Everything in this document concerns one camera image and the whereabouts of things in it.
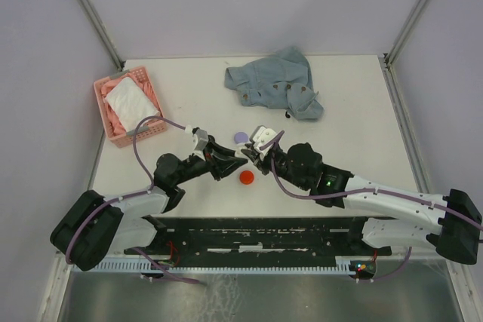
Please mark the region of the blue denim jacket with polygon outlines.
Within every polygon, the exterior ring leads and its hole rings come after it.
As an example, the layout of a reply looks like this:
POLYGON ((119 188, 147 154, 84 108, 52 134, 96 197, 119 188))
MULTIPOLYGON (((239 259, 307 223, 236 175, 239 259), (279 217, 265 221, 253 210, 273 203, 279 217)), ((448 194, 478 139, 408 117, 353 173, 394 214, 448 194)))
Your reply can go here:
POLYGON ((237 93, 243 106, 284 110, 298 121, 316 121, 324 113, 314 91, 309 61, 296 47, 228 67, 224 86, 237 93))

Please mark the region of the left aluminium frame post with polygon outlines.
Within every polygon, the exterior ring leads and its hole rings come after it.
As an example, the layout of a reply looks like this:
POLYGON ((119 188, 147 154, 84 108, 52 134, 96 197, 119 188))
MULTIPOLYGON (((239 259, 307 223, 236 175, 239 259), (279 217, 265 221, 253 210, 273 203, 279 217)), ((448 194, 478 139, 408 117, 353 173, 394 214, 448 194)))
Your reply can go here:
POLYGON ((109 58, 111 59, 114 67, 121 71, 125 66, 125 61, 121 58, 112 39, 108 35, 106 27, 101 20, 100 15, 98 14, 94 4, 91 0, 77 0, 81 9, 85 13, 85 16, 88 19, 88 22, 94 29, 95 34, 99 38, 100 42, 102 43, 105 51, 108 53, 109 58))

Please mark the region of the pink plastic basket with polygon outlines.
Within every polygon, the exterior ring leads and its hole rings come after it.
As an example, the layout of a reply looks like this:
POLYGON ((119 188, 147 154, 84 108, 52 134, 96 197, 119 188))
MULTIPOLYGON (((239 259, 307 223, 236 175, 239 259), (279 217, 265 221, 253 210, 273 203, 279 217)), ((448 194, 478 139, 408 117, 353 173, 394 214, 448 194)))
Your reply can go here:
POLYGON ((130 78, 140 89, 145 93, 147 98, 157 108, 159 115, 163 116, 161 105, 155 93, 153 84, 149 77, 149 73, 145 66, 138 66, 118 72, 114 75, 101 78, 94 82, 94 93, 97 98, 97 103, 100 110, 100 116, 103 122, 103 127, 107 139, 117 146, 123 148, 130 146, 133 142, 133 130, 125 130, 122 123, 118 119, 117 114, 114 113, 110 104, 107 103, 107 94, 114 89, 124 78, 130 78))

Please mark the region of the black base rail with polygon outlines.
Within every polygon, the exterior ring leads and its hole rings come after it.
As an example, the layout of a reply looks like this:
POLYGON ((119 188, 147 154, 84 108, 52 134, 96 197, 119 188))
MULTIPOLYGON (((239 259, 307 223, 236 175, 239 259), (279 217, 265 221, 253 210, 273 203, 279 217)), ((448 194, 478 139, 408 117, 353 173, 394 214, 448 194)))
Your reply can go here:
POLYGON ((361 239, 364 217, 161 218, 143 252, 178 267, 334 267, 338 257, 389 256, 361 239))

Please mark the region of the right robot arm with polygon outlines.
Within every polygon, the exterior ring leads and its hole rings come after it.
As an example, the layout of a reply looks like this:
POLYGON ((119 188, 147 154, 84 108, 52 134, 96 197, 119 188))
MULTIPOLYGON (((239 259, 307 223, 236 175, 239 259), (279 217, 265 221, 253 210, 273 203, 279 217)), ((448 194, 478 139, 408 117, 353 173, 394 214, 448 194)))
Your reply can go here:
POLYGON ((367 219, 363 228, 346 236, 352 253, 363 255, 387 246, 429 247, 452 262, 474 265, 482 233, 482 214, 467 193, 451 189, 447 195, 407 192, 364 179, 348 170, 323 162, 308 143, 284 152, 278 144, 256 147, 246 144, 241 154, 263 174, 271 173, 303 190, 286 195, 312 200, 323 207, 376 213, 385 222, 367 219))

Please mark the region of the aluminium frame post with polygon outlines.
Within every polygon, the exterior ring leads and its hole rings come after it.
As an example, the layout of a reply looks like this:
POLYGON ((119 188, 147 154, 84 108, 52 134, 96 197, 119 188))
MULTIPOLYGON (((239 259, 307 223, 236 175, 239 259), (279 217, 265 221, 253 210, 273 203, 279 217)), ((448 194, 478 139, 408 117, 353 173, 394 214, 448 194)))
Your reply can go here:
POLYGON ((414 6, 412 7, 401 30, 393 42, 391 50, 384 56, 384 63, 386 64, 387 68, 393 66, 396 60, 399 58, 430 2, 431 0, 415 1, 414 6))
POLYGON ((99 38, 100 42, 102 43, 105 51, 108 53, 109 58, 111 59, 114 67, 121 71, 125 66, 125 61, 121 58, 112 39, 108 35, 106 27, 101 20, 100 15, 98 14, 94 4, 91 0, 77 0, 81 9, 85 13, 85 16, 88 19, 88 22, 94 29, 95 34, 99 38))

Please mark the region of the right aluminium frame post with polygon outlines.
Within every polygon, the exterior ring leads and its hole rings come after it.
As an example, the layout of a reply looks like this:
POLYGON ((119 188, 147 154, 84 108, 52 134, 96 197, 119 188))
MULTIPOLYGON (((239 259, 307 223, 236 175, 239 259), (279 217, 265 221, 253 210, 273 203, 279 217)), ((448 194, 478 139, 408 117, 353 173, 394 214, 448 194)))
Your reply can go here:
POLYGON ((401 30, 393 42, 391 50, 384 56, 384 63, 386 64, 387 68, 393 66, 396 60, 399 58, 430 2, 431 0, 415 1, 414 6, 412 7, 401 30))

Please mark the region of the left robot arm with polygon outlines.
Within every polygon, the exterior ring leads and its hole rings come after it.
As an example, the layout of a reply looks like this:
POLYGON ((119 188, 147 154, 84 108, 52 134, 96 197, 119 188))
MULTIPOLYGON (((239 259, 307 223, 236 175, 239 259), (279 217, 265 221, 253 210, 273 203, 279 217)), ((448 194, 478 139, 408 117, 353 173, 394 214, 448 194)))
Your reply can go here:
POLYGON ((237 152, 217 145, 212 136, 184 160, 163 154, 146 189, 112 197, 94 190, 82 193, 51 232, 50 242, 67 263, 82 271, 91 270, 110 253, 132 247, 158 254, 166 248, 167 236, 154 216, 180 203, 185 191, 179 185, 207 173, 219 181, 247 162, 237 152))

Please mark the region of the white folded cloth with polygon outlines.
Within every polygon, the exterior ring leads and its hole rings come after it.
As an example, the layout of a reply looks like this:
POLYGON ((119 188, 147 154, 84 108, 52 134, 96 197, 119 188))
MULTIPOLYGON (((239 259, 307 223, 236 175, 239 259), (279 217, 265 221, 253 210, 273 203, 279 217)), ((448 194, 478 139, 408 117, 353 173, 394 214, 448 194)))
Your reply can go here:
POLYGON ((144 118, 159 116, 157 108, 130 78, 118 83, 107 94, 106 100, 125 130, 134 130, 144 118))

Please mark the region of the purple earbud case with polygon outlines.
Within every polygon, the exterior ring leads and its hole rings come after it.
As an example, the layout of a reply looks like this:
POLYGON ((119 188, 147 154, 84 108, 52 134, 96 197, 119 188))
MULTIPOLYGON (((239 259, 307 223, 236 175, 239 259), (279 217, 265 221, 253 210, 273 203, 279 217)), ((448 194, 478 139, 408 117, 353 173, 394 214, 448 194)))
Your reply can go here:
POLYGON ((245 132, 237 132, 234 135, 233 139, 236 144, 241 144, 241 143, 247 143, 249 137, 245 132))

